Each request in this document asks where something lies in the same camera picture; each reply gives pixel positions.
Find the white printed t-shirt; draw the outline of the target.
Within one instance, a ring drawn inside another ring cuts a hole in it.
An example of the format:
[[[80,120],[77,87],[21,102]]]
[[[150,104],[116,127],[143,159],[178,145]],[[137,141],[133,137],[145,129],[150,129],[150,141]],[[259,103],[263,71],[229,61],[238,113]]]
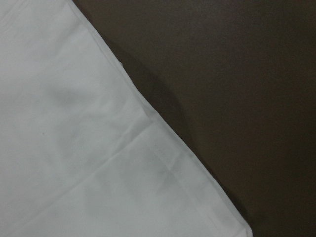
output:
[[[0,3],[3,237],[250,237],[71,0]]]

